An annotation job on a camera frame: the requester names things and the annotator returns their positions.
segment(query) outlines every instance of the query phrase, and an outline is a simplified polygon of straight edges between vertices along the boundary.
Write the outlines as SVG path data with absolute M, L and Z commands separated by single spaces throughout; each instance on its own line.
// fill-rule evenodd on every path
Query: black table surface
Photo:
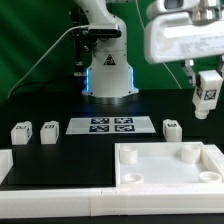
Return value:
M 0 106 L 0 150 L 12 149 L 14 166 L 0 185 L 1 191 L 115 187 L 115 143 L 165 142 L 162 123 L 177 120 L 183 141 L 215 144 L 224 151 L 224 106 L 218 103 L 205 120 L 194 116 L 193 90 L 142 91 L 135 101 L 100 105 L 83 101 L 72 92 L 21 93 Z M 65 135 L 71 118 L 149 116 L 155 134 Z M 56 145 L 41 145 L 40 130 L 58 121 Z M 30 121 L 31 142 L 12 146 L 10 131 Z M 0 220 L 4 223 L 224 223 L 224 214 L 108 216 L 57 219 Z

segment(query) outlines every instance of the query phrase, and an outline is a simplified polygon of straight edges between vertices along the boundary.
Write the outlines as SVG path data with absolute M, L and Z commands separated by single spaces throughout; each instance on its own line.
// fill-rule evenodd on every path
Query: white tray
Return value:
M 201 162 L 184 164 L 184 144 L 135 144 L 135 165 L 120 163 L 123 144 L 116 144 L 116 187 L 0 191 L 0 218 L 224 213 L 224 184 L 199 183 L 197 178 L 207 170 L 223 176 L 224 155 L 215 145 L 192 143 L 201 145 Z M 127 172 L 141 173 L 144 183 L 122 184 Z

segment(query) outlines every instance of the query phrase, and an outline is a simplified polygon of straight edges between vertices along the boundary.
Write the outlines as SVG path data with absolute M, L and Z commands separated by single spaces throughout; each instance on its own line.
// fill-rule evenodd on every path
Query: warning label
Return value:
M 107 60 L 105 61 L 104 65 L 116 65 L 111 54 L 107 57 Z

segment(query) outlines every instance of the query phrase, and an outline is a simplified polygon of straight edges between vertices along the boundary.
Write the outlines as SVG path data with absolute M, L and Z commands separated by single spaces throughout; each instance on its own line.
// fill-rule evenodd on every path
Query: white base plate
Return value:
M 224 183 L 198 183 L 196 178 L 204 170 L 223 176 L 224 155 L 215 145 L 192 143 L 202 147 L 201 164 L 180 165 L 183 144 L 136 143 L 141 164 L 127 167 L 119 160 L 122 144 L 116 144 L 115 188 L 0 191 L 0 217 L 224 213 Z M 142 172 L 145 183 L 122 184 L 121 175 L 133 171 Z

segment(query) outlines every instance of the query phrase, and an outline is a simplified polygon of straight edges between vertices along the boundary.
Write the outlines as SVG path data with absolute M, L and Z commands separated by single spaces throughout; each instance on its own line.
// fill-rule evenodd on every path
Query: small white block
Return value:
M 11 131 L 12 145 L 26 145 L 32 134 L 31 122 L 17 123 Z
M 176 120 L 163 121 L 163 135 L 167 142 L 182 142 L 182 128 Z
M 56 121 L 44 123 L 41 131 L 41 144 L 56 144 L 59 136 L 59 124 Z

